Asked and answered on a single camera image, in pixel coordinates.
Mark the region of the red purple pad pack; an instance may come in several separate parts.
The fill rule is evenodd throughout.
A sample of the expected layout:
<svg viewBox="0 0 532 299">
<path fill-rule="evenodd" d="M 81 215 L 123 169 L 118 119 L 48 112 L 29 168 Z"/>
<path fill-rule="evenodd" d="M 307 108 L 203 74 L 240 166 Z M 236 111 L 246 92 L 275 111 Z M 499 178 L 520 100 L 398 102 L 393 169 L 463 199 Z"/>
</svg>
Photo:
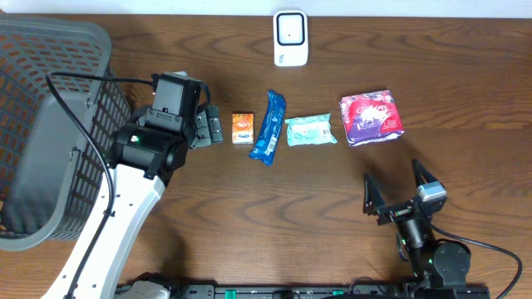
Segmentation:
<svg viewBox="0 0 532 299">
<path fill-rule="evenodd" d="M 395 140 L 404 134 L 389 90 L 344 96 L 339 105 L 349 146 Z"/>
</svg>

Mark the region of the blue cookie pack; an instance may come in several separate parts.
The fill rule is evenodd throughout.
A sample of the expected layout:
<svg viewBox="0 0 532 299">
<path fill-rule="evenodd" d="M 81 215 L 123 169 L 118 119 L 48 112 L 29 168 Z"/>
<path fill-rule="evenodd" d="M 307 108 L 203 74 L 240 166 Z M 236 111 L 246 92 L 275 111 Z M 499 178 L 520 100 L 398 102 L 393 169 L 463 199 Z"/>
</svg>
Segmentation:
<svg viewBox="0 0 532 299">
<path fill-rule="evenodd" d="M 285 114 L 286 101 L 283 95 L 274 90 L 269 90 L 268 108 L 257 141 L 254 144 L 254 148 L 249 153 L 251 159 L 261 160 L 267 166 L 273 164 Z"/>
</svg>

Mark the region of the light green wipes pack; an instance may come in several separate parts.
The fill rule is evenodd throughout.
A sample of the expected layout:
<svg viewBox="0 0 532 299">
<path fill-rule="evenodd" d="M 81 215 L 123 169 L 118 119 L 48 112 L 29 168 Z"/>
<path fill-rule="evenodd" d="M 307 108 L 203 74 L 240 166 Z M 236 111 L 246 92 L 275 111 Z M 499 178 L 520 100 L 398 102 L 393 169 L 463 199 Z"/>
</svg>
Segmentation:
<svg viewBox="0 0 532 299">
<path fill-rule="evenodd" d="M 286 119 L 289 146 L 336 144 L 330 125 L 331 114 Z"/>
</svg>

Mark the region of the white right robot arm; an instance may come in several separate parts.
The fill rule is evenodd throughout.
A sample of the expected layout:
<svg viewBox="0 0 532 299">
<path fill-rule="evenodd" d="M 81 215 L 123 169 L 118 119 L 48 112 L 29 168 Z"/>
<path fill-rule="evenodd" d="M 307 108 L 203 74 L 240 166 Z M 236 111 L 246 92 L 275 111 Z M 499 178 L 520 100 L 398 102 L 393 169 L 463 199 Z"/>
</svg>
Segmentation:
<svg viewBox="0 0 532 299">
<path fill-rule="evenodd" d="M 412 161 L 412 168 L 416 183 L 414 196 L 391 206 L 385 204 L 377 181 L 365 173 L 362 211 L 376 216 L 380 226 L 396 225 L 400 256 L 411 264 L 416 278 L 405 287 L 408 294 L 422 289 L 463 287 L 470 268 L 470 249 L 458 241 L 436 238 L 431 227 L 431 216 L 446 203 L 446 188 L 418 160 Z"/>
</svg>

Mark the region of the small orange box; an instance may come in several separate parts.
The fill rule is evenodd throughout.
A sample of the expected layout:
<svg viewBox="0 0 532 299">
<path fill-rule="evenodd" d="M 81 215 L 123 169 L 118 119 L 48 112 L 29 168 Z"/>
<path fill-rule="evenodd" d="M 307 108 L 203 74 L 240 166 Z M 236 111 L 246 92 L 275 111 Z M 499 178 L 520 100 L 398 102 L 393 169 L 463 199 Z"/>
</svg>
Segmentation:
<svg viewBox="0 0 532 299">
<path fill-rule="evenodd" d="M 254 114 L 232 114 L 232 143 L 248 145 L 254 142 Z"/>
</svg>

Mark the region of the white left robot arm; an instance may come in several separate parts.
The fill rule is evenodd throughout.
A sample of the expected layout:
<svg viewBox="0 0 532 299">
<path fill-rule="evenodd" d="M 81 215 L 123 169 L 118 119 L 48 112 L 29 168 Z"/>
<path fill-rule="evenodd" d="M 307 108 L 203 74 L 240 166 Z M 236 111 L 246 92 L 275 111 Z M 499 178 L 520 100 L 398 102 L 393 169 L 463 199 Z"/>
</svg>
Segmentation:
<svg viewBox="0 0 532 299">
<path fill-rule="evenodd" d="M 223 140 L 219 110 L 212 105 L 193 115 L 189 139 L 166 124 L 182 124 L 181 115 L 148 109 L 142 118 L 143 125 L 131 120 L 116 133 L 115 160 L 104 174 L 100 199 L 47 298 L 112 298 L 144 221 L 184 165 L 187 150 Z"/>
</svg>

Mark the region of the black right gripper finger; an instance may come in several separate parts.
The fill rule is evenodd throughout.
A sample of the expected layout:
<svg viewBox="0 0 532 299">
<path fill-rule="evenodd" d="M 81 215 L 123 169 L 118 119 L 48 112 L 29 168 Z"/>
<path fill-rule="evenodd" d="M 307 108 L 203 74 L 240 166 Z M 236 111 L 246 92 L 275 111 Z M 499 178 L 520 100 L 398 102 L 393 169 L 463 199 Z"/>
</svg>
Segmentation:
<svg viewBox="0 0 532 299">
<path fill-rule="evenodd" d="M 412 169 L 417 187 L 437 181 L 437 178 L 430 173 L 417 159 L 412 161 Z"/>
<path fill-rule="evenodd" d="M 363 175 L 364 180 L 364 206 L 363 212 L 367 215 L 378 215 L 385 207 L 377 182 L 369 173 Z"/>
</svg>

